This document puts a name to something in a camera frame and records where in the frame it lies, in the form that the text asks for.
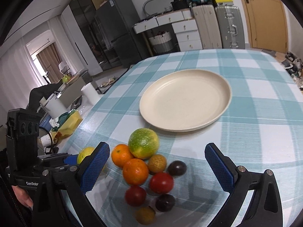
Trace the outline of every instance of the silver suitcase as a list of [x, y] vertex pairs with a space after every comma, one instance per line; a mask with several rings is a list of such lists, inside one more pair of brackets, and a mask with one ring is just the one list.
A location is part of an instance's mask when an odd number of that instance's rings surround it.
[[243, 23], [236, 6], [215, 8], [224, 49], [245, 49]]
[[199, 29], [203, 49], [221, 49], [222, 41], [212, 5], [201, 5], [192, 8]]

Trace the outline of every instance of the drawer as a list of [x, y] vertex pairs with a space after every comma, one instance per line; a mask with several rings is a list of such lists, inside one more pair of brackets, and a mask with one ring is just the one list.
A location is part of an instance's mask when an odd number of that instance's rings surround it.
[[141, 33], [143, 31], [158, 27], [158, 22], [156, 18], [152, 18], [143, 22], [140, 22], [134, 26], [134, 31], [136, 34]]
[[157, 17], [157, 21], [160, 26], [169, 23], [174, 23], [180, 20], [184, 20], [182, 11], [168, 13]]
[[190, 9], [182, 10], [184, 19], [192, 19]]
[[195, 19], [189, 19], [189, 20], [173, 23], [172, 28], [174, 29], [175, 33], [198, 30]]
[[179, 43], [180, 51], [190, 51], [190, 50], [202, 50], [201, 40], [180, 42]]
[[199, 31], [180, 32], [176, 34], [176, 37], [178, 39], [178, 42], [201, 40]]

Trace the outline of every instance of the brown curtain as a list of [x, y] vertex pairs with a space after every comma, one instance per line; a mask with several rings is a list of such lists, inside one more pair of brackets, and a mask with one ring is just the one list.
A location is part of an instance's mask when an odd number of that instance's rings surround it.
[[52, 83], [57, 83], [63, 77], [59, 70], [59, 64], [62, 60], [55, 43], [47, 46], [36, 57], [43, 70], [49, 72], [48, 78]]

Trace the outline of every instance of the blue gripper pad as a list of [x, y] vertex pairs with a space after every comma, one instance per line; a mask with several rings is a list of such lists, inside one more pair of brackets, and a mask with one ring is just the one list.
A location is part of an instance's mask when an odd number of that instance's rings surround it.
[[64, 159], [64, 163], [70, 165], [70, 166], [77, 166], [77, 157], [78, 155], [69, 155]]
[[221, 159], [220, 156], [215, 152], [214, 148], [212, 147], [213, 145], [215, 146], [215, 144], [213, 143], [209, 143], [206, 145], [204, 151], [205, 159], [210, 165], [212, 171], [214, 172], [222, 189], [225, 192], [231, 193], [234, 190], [234, 176], [222, 161], [223, 158]]
[[102, 147], [87, 166], [81, 177], [80, 188], [83, 194], [91, 191], [96, 183], [105, 163], [107, 162], [110, 154], [109, 145], [103, 143]]

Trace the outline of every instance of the white curtain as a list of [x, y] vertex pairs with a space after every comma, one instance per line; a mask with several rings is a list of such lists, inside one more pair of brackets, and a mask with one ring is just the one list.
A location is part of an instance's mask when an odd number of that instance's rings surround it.
[[0, 126], [5, 126], [7, 120], [7, 111], [4, 110], [4, 108], [0, 104]]
[[49, 28], [55, 38], [58, 49], [63, 55], [66, 63], [69, 65], [72, 73], [75, 74], [79, 70], [84, 68], [81, 60], [79, 59], [77, 53], [75, 52], [71, 42], [69, 41], [60, 19], [58, 16], [47, 21]]
[[6, 112], [26, 108], [31, 90], [45, 84], [23, 38], [0, 58], [0, 105]]

